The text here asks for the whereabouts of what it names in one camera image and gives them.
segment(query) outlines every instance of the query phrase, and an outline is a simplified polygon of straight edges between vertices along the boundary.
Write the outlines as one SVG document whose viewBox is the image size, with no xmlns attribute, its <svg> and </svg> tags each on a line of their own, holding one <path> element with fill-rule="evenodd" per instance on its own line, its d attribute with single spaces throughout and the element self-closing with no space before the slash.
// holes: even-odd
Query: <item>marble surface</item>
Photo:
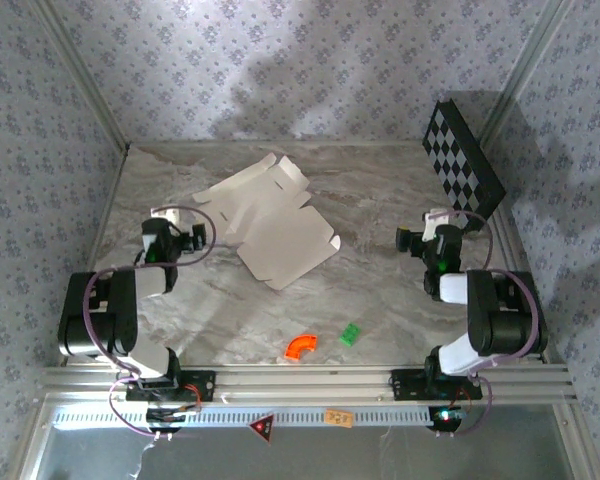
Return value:
<svg viewBox="0 0 600 480">
<path fill-rule="evenodd" d="M 286 363 L 287 344 L 303 333 L 318 336 L 303 363 L 414 364 L 466 329 L 465 307 L 433 302 L 422 290 L 422 262 L 395 250 L 396 226 L 419 230 L 425 210 L 448 206 L 419 142 L 174 143 L 143 151 L 152 155 L 130 155 L 124 166 L 97 267 L 133 261 L 150 208 L 193 206 L 193 193 L 269 152 L 300 167 L 311 181 L 309 204 L 342 238 L 336 255 L 282 291 L 256 281 L 235 248 L 223 245 L 181 268 L 172 293 L 142 299 L 138 310 L 141 329 L 174 348 L 183 364 Z M 482 266 L 487 246 L 485 234 L 466 238 L 463 265 Z M 501 266 L 494 250 L 492 265 Z M 361 328 L 351 348 L 339 341 L 349 322 Z"/>
</svg>

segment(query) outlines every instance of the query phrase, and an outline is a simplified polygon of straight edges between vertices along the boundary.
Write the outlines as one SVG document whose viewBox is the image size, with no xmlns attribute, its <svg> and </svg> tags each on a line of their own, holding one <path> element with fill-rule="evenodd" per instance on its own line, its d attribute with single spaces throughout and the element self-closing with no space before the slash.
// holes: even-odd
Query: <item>yellow label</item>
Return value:
<svg viewBox="0 0 600 480">
<path fill-rule="evenodd" d="M 324 415 L 324 423 L 336 425 L 338 427 L 351 428 L 353 427 L 353 413 L 327 408 Z"/>
</svg>

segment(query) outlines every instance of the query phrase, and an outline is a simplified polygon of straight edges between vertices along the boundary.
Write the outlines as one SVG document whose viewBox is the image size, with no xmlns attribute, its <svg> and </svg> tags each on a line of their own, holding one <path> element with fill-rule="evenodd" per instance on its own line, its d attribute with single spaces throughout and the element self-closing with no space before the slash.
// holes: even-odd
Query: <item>blue patterned wall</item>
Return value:
<svg viewBox="0 0 600 480">
<path fill-rule="evenodd" d="M 0 478 L 118 162 L 27 4 L 0 0 Z"/>
<path fill-rule="evenodd" d="M 420 138 L 435 100 L 479 132 L 532 0 L 55 0 L 132 142 Z"/>
<path fill-rule="evenodd" d="M 600 0 L 575 2 L 489 157 L 600 454 Z"/>
</svg>

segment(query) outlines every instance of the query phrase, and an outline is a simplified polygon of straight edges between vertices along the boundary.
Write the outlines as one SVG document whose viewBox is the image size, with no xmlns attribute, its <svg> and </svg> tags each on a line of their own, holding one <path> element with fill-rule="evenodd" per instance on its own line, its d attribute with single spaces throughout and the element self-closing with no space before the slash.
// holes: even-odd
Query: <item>green block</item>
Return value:
<svg viewBox="0 0 600 480">
<path fill-rule="evenodd" d="M 347 328 L 344 329 L 342 335 L 340 335 L 340 341 L 344 343 L 347 347 L 351 347 L 355 343 L 356 338 L 358 338 L 359 334 L 360 328 L 354 325 L 353 323 L 350 323 L 349 325 L 347 325 Z"/>
</svg>

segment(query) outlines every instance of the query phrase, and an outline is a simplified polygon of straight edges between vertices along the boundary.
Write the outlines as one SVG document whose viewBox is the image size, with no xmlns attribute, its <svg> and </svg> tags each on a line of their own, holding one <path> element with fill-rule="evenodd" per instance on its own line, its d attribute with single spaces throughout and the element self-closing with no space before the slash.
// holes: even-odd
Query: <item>red triangle sticker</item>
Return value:
<svg viewBox="0 0 600 480">
<path fill-rule="evenodd" d="M 271 430 L 273 429 L 273 414 L 259 418 L 249 424 L 251 430 L 256 432 L 267 443 L 271 443 Z"/>
</svg>

